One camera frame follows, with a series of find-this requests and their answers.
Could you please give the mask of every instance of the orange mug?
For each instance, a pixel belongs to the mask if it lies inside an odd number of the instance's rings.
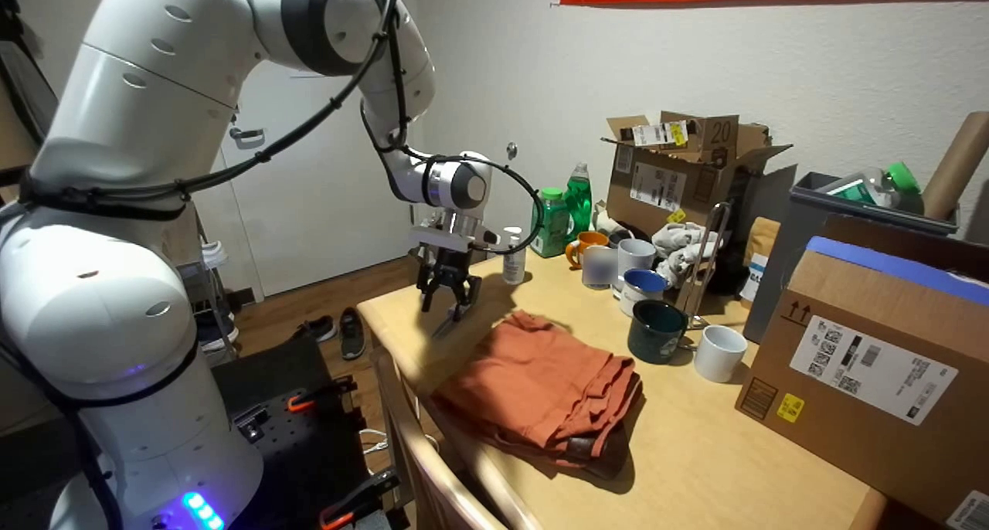
[[[583,251],[589,246],[607,246],[608,237],[604,236],[600,232],[594,231],[583,231],[581,234],[576,235],[576,240],[566,245],[566,261],[569,265],[574,266],[576,269],[580,269],[580,263],[583,262]]]

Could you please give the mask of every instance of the blue led light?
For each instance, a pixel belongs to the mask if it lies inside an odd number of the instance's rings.
[[[223,530],[223,519],[219,518],[212,506],[206,502],[202,495],[197,494],[197,492],[190,491],[188,494],[182,495],[182,503],[186,506],[188,510],[193,512],[195,516],[202,521],[203,524],[209,530]]]

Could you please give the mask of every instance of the wooden chair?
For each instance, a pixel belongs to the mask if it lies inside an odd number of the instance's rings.
[[[419,530],[505,529],[427,441],[392,356],[378,348],[371,358],[388,420],[393,463],[403,484],[411,484],[416,499],[416,527]]]

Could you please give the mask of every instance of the yellow sticker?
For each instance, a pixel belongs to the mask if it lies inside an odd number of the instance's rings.
[[[802,399],[787,393],[783,396],[783,401],[780,403],[780,409],[777,410],[777,416],[787,422],[795,422],[797,421],[797,417],[800,415],[800,411],[803,410],[803,406],[804,403]]]
[[[679,122],[670,123],[670,133],[674,137],[674,142],[677,142],[677,146],[682,146],[686,143],[686,134],[683,133],[683,127]]]
[[[686,219],[686,212],[678,209],[667,217],[667,223],[680,223],[683,219]]]

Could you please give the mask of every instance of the cardboard box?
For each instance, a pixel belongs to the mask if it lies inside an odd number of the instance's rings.
[[[898,233],[893,247],[950,261],[942,239]],[[951,246],[985,273],[987,249]],[[736,408],[921,515],[984,528],[987,319],[985,283],[814,237]]]
[[[791,147],[771,145],[769,128],[739,124],[738,115],[664,111],[653,125],[645,115],[607,122],[613,139],[605,141],[615,144],[608,216],[650,236],[678,210],[703,225],[715,203],[730,202],[736,218],[751,178]]]

